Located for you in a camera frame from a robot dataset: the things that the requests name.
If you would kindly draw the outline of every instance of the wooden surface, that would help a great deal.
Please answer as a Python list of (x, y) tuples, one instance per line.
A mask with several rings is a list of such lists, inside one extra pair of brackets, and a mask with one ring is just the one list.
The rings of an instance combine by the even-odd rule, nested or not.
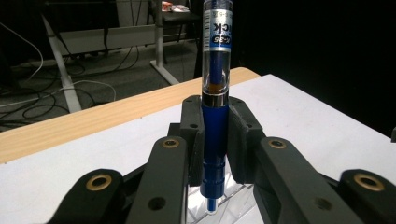
[[(231, 85), (255, 77), (259, 75), (246, 68), (235, 68), (231, 71)], [(197, 78), (0, 133), (0, 162), (13, 161), (181, 104), (188, 96), (201, 94), (201, 89), (202, 80)]]

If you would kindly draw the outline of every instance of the pen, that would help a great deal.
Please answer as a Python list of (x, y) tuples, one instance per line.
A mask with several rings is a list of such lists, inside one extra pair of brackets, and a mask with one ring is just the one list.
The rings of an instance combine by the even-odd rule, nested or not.
[(224, 194), (230, 83), (232, 0), (204, 1), (202, 111), (205, 125), (204, 171), (201, 194), (206, 212), (217, 211)]

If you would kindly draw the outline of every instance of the white desk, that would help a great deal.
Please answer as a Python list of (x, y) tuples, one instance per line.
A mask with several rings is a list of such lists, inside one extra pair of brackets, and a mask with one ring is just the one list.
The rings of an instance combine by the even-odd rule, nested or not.
[[(318, 172), (338, 179), (344, 170), (360, 168), (396, 183), (396, 145), (388, 137), (279, 78), (251, 79), (232, 86), (230, 95), (247, 103), (268, 136), (291, 141)], [(153, 143), (179, 120), (176, 105), (1, 164), (0, 222), (48, 221), (82, 175), (98, 168), (126, 175), (147, 161)]]

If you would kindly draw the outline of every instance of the pen label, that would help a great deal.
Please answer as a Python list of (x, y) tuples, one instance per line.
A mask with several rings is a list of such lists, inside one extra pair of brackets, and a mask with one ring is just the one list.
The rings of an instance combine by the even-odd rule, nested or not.
[(204, 51), (231, 52), (233, 13), (226, 9), (204, 12)]

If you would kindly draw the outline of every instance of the dark background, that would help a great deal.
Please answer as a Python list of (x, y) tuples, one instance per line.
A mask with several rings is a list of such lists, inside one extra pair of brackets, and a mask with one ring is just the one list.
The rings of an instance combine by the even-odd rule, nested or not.
[[(0, 21), (52, 58), (39, 14), (42, 2), (2, 0)], [(192, 11), (202, 13), (202, 1), (191, 4)], [(53, 14), (53, 22), (60, 31), (103, 28), (101, 6), (54, 10), (59, 13)], [(234, 0), (232, 68), (245, 66), (280, 77), (390, 136), (396, 126), (395, 12), (396, 3), (384, 0)], [(115, 7), (106, 13), (110, 27), (117, 26)], [(37, 58), (34, 49), (1, 27), (2, 52), (0, 82), (8, 71), (4, 64)]]

